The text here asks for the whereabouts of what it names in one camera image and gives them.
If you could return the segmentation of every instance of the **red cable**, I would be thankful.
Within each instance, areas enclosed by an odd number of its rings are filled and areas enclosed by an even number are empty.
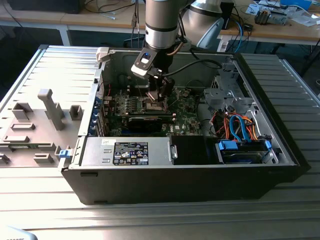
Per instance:
[[[110,93],[111,93],[111,84],[109,84],[109,92],[108,92],[107,97],[109,97]]]

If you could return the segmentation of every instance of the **power cable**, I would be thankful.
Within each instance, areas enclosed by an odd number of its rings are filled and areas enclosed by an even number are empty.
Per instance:
[[[90,0],[88,1],[87,3],[84,4],[84,9],[87,10],[88,12],[90,13],[94,13],[94,14],[105,14],[105,13],[110,13],[110,12],[114,12],[114,11],[117,11],[117,10],[120,10],[120,9],[124,9],[124,8],[128,8],[128,7],[131,7],[133,5],[135,5],[135,3],[132,3],[132,4],[129,4],[129,5],[125,5],[125,6],[122,6],[122,7],[118,7],[116,9],[112,9],[112,10],[109,10],[109,11],[92,11],[90,9],[87,8],[87,5],[91,2],[93,2],[94,0]]]
[[[4,1],[4,0],[2,0],[2,5],[3,5],[5,11],[6,11],[6,12],[12,17],[12,19],[22,28],[23,33],[26,32],[26,33],[32,38],[32,40],[37,44],[37,46],[39,46],[39,45],[40,45],[39,42],[38,42],[38,41],[20,24],[20,22],[18,22],[18,20],[8,11],[8,9],[7,9],[6,5],[5,5],[5,1]]]
[[[179,68],[178,70],[175,70],[173,72],[169,72],[169,73],[165,73],[163,74],[162,76],[163,77],[169,77],[169,76],[172,76],[172,75],[175,75],[179,72],[181,72],[182,70],[194,65],[194,64],[197,64],[197,63],[212,63],[212,64],[216,64],[217,65],[217,68],[216,69],[222,69],[222,65],[217,62],[217,61],[214,61],[214,60],[211,60],[211,59],[200,59],[200,60],[196,60],[196,61],[193,61],[193,62],[190,62],[186,65],[184,65],[183,67]]]

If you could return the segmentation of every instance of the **black cable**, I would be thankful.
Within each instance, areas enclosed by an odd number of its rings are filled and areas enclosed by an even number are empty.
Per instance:
[[[225,50],[225,52],[228,52],[231,47],[232,47],[232,51],[234,50],[233,46],[234,46],[235,42],[237,41],[237,38],[238,38],[238,36],[240,35],[240,33],[241,33],[241,30],[240,30],[240,28],[239,28],[239,32],[238,32],[237,36],[236,36],[235,39],[233,40],[232,44]]]
[[[239,12],[238,12],[238,9],[236,9],[235,6],[234,6],[233,8],[234,8],[234,10],[236,11],[236,14],[234,14],[234,13],[231,13],[231,14],[237,16],[238,19],[239,19],[239,22],[240,22],[241,26],[243,26],[243,25],[245,24],[244,19],[243,19],[242,17],[240,17]]]
[[[116,8],[116,9],[112,9],[112,10],[109,10],[109,11],[100,11],[100,12],[99,12],[99,11],[92,11],[92,10],[89,10],[89,9],[87,8],[87,5],[88,5],[89,3],[91,3],[91,2],[93,2],[93,1],[94,1],[94,0],[90,0],[90,1],[88,1],[86,4],[84,4],[84,9],[87,10],[88,12],[94,13],[94,14],[110,13],[110,12],[114,12],[114,11],[117,11],[117,10],[124,9],[124,8],[131,7],[131,6],[135,5],[134,3],[132,3],[132,4],[129,4],[129,5],[126,5],[126,6],[122,6],[122,7],[118,7],[118,8]]]
[[[315,60],[317,60],[317,58],[319,57],[320,55],[320,50],[319,52],[315,55],[315,57],[310,61],[308,62],[309,58],[313,55],[313,53],[315,52],[318,44],[320,42],[320,38],[319,40],[316,42],[316,45],[313,47],[311,53],[309,54],[309,56],[306,58],[304,64],[303,64],[303,67],[301,69],[301,72],[300,72],[300,76],[303,77],[305,75],[305,73],[309,70],[309,68],[311,67],[311,65],[314,63]]]
[[[179,20],[178,20],[178,24],[179,24],[180,33],[181,33],[181,40],[182,40],[182,42],[184,43],[184,42],[185,42],[185,35],[184,35],[184,31],[183,31],[183,29],[182,29],[182,26],[181,26],[181,23],[180,23]]]
[[[135,31],[135,28],[133,27],[131,32],[131,48],[132,49],[134,48],[134,31]]]
[[[180,14],[180,13],[179,13],[179,19],[180,19],[180,22],[181,22],[182,33],[183,33],[184,36],[187,36],[187,35],[186,35],[186,31],[185,31],[184,22],[182,21],[182,17],[181,17],[181,14]]]
[[[199,60],[196,60],[196,61],[193,61],[193,62],[190,62],[188,63],[187,65],[184,65],[183,67],[179,68],[178,70],[175,70],[173,72],[169,72],[169,73],[165,73],[163,74],[162,76],[163,77],[169,77],[169,76],[172,76],[172,75],[175,75],[177,73],[180,73],[182,70],[194,65],[194,64],[197,64],[197,63],[204,63],[204,62],[207,62],[207,63],[213,63],[213,64],[216,64],[218,67],[215,68],[215,69],[222,69],[222,65],[217,62],[217,61],[214,61],[214,60],[211,60],[211,59],[199,59]]]
[[[235,13],[231,13],[231,14],[232,14],[232,15],[235,15],[236,17],[238,17],[240,26],[243,26],[243,25],[245,24],[245,21],[243,20],[242,17],[240,17],[239,12],[238,12],[238,9],[237,9],[235,6],[234,6],[233,8],[235,9],[236,14],[235,14]],[[232,44],[225,50],[225,52],[228,52],[231,48],[232,48],[232,51],[234,50],[235,42],[236,42],[238,36],[240,35],[240,33],[241,33],[241,30],[240,30],[240,28],[239,28],[238,34],[236,35],[236,37],[235,37],[235,39],[233,40]]]
[[[4,1],[4,0],[2,0],[2,5],[3,5],[5,11],[12,17],[12,19],[22,28],[22,30],[23,30],[24,32],[26,32],[26,33],[32,38],[32,40],[37,44],[37,46],[39,46],[39,45],[40,45],[39,42],[38,42],[38,41],[20,24],[20,22],[18,22],[18,20],[8,11],[8,9],[7,9],[6,5],[5,5],[5,1]]]
[[[192,49],[189,50],[189,52],[191,53],[191,55],[197,59],[197,60],[200,60],[200,58],[194,53],[194,51]],[[211,69],[217,69],[216,67],[213,67],[213,66],[210,66],[209,64],[205,63],[205,62],[202,62],[203,65],[205,65],[206,67],[208,68],[211,68]]]
[[[307,55],[310,54],[309,50],[306,49],[303,45],[300,45],[300,44],[299,44],[298,46],[301,48],[301,50],[302,50],[305,54],[307,54]]]
[[[204,88],[206,88],[205,84],[204,84],[202,81],[198,80],[198,79],[191,79],[190,81],[188,81],[188,82],[185,84],[185,88],[187,88],[187,87],[188,87],[188,84],[191,83],[191,82],[200,83]]]
[[[139,0],[135,0],[136,4],[136,22],[138,24],[138,49],[140,48],[140,21],[139,21]]]
[[[103,9],[104,7],[114,6],[114,5],[117,5],[120,3],[120,0],[118,0],[118,2],[116,2],[116,3],[109,3],[109,4],[104,4],[102,6],[98,6],[98,0],[95,0],[95,1],[96,1],[96,5],[98,7],[98,13],[100,13],[100,10]]]

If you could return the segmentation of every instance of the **wooden desk surface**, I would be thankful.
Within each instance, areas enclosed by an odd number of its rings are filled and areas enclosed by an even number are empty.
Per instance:
[[[103,4],[112,4],[116,3],[117,0],[98,0],[98,5],[102,6]],[[113,9],[117,9],[126,5],[130,5],[131,0],[122,0],[116,5],[106,6],[102,8],[102,11],[110,11]],[[87,5],[89,10],[94,12],[97,11],[96,1],[93,1]],[[113,28],[131,28],[131,20],[135,10],[135,6],[129,6],[117,10],[115,15],[111,15],[110,13],[104,13],[108,16],[115,17],[115,20],[110,19],[109,17],[103,16],[98,13],[89,12],[87,10],[82,10],[80,14],[65,14],[61,19],[62,24],[67,25],[83,25],[83,26],[96,26],[96,27],[113,27]],[[140,27],[142,29],[145,28],[146,22],[146,5],[139,4],[139,19],[140,19]]]
[[[313,26],[304,26],[299,24],[291,19],[288,19],[285,26],[277,24],[267,24],[259,25],[255,24],[255,16],[251,14],[245,14],[249,4],[253,4],[251,0],[235,0],[236,8],[239,12],[239,15],[243,20],[253,25],[252,36],[253,37],[262,37],[262,38],[278,38],[278,39],[295,39],[295,40],[307,40],[307,41],[318,41],[320,38],[320,25]],[[236,24],[233,23],[233,26],[228,30],[221,31],[221,34],[232,34],[237,35],[238,30]]]
[[[108,3],[116,3],[116,0],[98,0],[99,6]],[[288,20],[285,26],[268,24],[255,24],[254,15],[245,14],[249,4],[253,3],[251,0],[235,0],[240,16],[246,23],[253,25],[252,37],[261,38],[278,38],[278,39],[294,39],[317,41],[320,38],[320,26],[314,25],[306,27],[291,19]],[[134,5],[116,11],[115,20],[98,13],[82,10],[80,14],[66,14],[61,12],[43,12],[43,11],[15,11],[6,4],[6,8],[19,22],[33,22],[33,23],[50,23],[50,24],[66,24],[79,26],[95,26],[95,27],[111,27],[111,28],[131,28],[131,20],[134,12]],[[131,4],[130,0],[122,0],[114,6],[106,6],[104,11],[116,9],[125,5]],[[97,11],[96,2],[93,1],[88,4],[88,9]],[[144,4],[139,4],[140,28],[145,28],[146,8]],[[0,5],[0,20],[13,21],[11,16],[5,11],[4,7]],[[237,35],[238,29],[236,24],[231,22],[228,30],[222,30],[221,35]]]

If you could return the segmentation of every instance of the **table leg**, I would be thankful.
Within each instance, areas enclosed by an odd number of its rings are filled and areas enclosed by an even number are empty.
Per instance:
[[[68,30],[68,27],[66,25],[61,25],[58,28],[60,32],[60,36],[62,39],[62,43],[64,46],[72,46],[71,36],[70,32]]]

